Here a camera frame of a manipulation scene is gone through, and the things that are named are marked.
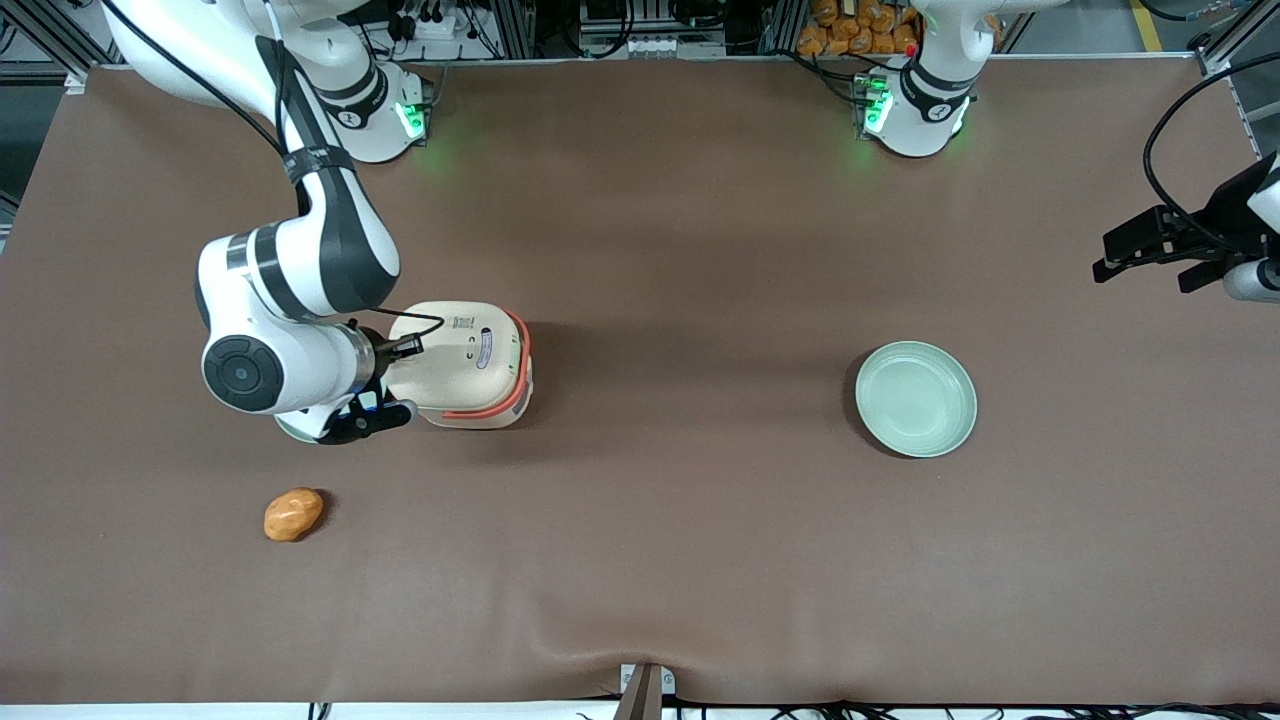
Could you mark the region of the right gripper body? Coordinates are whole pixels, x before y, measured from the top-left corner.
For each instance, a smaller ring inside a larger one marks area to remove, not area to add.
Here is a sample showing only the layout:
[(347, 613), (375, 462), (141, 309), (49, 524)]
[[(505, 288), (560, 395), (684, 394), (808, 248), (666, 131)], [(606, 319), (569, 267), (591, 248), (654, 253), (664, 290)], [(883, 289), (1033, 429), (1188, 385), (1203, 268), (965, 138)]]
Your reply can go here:
[(349, 332), (357, 351), (356, 377), (351, 387), (328, 409), (321, 445), (347, 445), (358, 438), (358, 396), (383, 396), (381, 377), (388, 361), (378, 356), (384, 338), (376, 332)]

